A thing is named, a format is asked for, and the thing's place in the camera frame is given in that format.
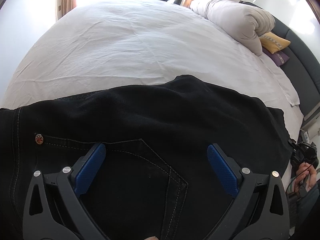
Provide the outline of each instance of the purple cushion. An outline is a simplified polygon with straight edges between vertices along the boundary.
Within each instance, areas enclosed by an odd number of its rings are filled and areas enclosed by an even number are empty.
[[[269,56],[278,67],[286,63],[289,59],[282,51],[275,52],[274,54],[271,54],[271,52],[265,48],[262,48],[262,51]]]

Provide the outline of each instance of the mattress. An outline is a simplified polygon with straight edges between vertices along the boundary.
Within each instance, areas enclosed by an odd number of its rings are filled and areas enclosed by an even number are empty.
[[[270,58],[190,9],[158,0],[107,0],[70,11],[26,54],[1,107],[163,84],[183,74],[282,109],[291,138],[298,138],[303,115],[287,100],[282,82],[291,83]]]

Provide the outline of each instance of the cable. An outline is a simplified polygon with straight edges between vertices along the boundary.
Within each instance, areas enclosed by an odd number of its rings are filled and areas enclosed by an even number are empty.
[[[291,183],[297,178],[299,177],[302,173],[304,173],[305,171],[307,171],[314,163],[315,163],[316,160],[314,160],[308,168],[306,168],[304,171],[300,172],[298,175],[296,175],[295,177],[293,177],[293,179],[290,181],[288,187],[286,188],[285,192],[287,192],[288,188],[290,187]]]

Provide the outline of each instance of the gray headboard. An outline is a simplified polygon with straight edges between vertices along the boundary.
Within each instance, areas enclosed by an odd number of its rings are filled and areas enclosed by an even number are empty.
[[[250,2],[240,3],[257,6]],[[275,20],[272,32],[291,41],[283,49],[290,59],[281,68],[299,95],[304,127],[320,114],[320,64],[307,45],[288,26],[276,17]]]

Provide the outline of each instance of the yellow pillow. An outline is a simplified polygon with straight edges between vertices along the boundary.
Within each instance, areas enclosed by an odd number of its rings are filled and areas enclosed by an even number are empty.
[[[280,38],[279,36],[273,34],[272,32],[268,32],[259,37],[261,41],[262,47],[266,48],[274,54],[281,49],[288,47],[291,41]]]

